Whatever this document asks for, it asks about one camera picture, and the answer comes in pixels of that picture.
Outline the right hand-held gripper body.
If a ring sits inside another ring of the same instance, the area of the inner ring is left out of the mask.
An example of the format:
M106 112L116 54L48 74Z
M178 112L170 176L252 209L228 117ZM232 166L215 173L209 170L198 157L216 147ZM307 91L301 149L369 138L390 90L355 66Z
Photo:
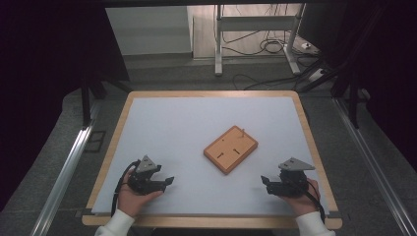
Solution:
M309 189L306 170L314 170L315 167L309 163L291 157L278 165L281 187L278 192L280 196L299 198Z

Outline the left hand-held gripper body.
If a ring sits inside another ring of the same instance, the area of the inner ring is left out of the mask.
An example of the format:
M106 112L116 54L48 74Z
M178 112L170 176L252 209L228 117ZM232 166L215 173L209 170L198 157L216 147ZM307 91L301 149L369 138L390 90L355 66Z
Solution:
M157 166L145 155L131 172L128 179L128 186L141 196L156 192L157 187L150 179L156 171Z

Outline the orange wooden tray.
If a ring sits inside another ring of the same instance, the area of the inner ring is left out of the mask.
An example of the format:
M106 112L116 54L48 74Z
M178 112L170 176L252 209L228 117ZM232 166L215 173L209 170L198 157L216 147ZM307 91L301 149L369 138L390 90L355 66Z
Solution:
M204 149L204 156L223 174L229 174L258 144L244 129L233 126Z

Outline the person's left hand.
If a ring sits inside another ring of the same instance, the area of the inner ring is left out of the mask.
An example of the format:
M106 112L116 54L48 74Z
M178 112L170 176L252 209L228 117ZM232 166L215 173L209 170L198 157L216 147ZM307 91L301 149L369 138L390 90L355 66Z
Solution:
M119 191L117 208L131 217L140 214L142 208L152 200L163 194L162 191L153 192L144 196L137 195L129 186L130 174L124 176L122 186Z

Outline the person's right hand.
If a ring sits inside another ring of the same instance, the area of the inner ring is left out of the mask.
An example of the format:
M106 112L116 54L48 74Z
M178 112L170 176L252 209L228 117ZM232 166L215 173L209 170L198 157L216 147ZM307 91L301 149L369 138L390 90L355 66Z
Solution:
M318 201L321 198L318 182L310 178L308 178L308 182L308 193ZM318 211L318 207L307 196L302 196L300 198L282 197L282 199L290 205L296 216Z

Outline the white table mat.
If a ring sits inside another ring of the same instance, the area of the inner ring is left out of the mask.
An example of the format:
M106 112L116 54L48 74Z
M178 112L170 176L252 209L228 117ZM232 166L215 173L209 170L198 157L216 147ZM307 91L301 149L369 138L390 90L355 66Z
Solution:
M232 126L244 129L259 145L223 174L204 150ZM289 215L290 206L269 194L262 179L277 180L279 164L291 157L312 160L290 97L137 98L93 212L110 212L123 171L144 156L161 167L154 179L173 180L144 208L147 215Z

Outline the black floor plate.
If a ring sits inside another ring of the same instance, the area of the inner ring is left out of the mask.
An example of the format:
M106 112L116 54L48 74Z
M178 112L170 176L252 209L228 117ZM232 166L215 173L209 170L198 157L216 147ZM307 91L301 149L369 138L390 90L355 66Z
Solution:
M106 132L105 131L93 131L85 146L85 152L98 153L104 142Z

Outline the black metal stand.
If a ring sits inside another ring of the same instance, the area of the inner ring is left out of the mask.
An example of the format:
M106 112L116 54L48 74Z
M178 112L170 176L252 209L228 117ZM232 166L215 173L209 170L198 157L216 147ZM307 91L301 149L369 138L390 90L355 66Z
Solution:
M95 72L91 75L83 75L81 77L83 129L85 129L92 121L89 94L92 93L96 99L105 99L107 91L104 88L104 82L107 82L126 93L133 91L132 88L110 76L105 75L102 72Z
M308 92L333 78L335 78L335 82L330 90L330 94L332 97L341 98L349 90L347 116L353 127L358 129L357 104L359 101L359 86L357 73L353 69L351 59L346 59L337 67L330 69L327 73L324 73L307 85L296 89L296 91L299 93Z

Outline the white power strip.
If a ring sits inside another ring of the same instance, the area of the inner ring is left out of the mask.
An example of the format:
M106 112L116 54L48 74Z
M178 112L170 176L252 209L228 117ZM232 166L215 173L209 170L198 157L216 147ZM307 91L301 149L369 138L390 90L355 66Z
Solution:
M310 77L309 77L309 81L313 82L315 80L317 80L318 78L320 78L321 76L323 76L326 73L325 69L318 69L316 72L314 72Z

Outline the white cabinet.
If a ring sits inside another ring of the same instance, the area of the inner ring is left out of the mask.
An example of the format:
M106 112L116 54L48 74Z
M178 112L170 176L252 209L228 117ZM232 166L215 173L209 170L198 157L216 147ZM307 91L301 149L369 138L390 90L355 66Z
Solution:
M190 53L186 6L107 8L123 55Z

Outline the dark curtain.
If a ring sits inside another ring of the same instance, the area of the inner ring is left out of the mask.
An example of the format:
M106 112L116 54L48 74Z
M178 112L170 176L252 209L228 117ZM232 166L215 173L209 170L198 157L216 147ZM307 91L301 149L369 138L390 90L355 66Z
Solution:
M83 79L126 80L102 6L88 0L0 0L0 212Z
M417 169L417 0L348 0L346 21L356 26L385 5L357 59L359 85L372 117Z

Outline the aluminium rail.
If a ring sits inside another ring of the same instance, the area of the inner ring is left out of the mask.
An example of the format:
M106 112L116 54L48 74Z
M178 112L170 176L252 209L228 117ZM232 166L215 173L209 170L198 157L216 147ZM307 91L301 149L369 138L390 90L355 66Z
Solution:
M78 133L66 161L50 191L50 194L33 226L30 236L46 236L53 222L57 210L65 196L68 186L75 173L79 160L84 152L93 126L96 122L97 114L101 108L101 102L95 101L89 110L90 120Z
M417 236L417 226L412 222L402 200L392 187L383 169L376 160L374 153L366 143L362 133L356 128L348 117L348 108L342 98L334 98L332 102L340 118L342 119L351 139L363 157L368 170L371 173L379 191L381 192L387 207L389 208L395 222L403 236Z

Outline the white metal desk frame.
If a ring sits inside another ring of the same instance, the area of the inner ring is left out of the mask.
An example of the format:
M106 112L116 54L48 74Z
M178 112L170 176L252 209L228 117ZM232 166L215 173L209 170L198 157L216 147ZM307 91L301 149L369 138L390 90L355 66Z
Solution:
M223 17L221 6L217 5L214 32L216 35L214 54L214 74L222 75L222 49L221 34L225 31L257 31L257 30L283 30L290 31L289 39L282 46L284 55L294 75L300 75L296 58L292 52L295 37L299 29L305 4L301 4L295 16L251 16L251 17Z

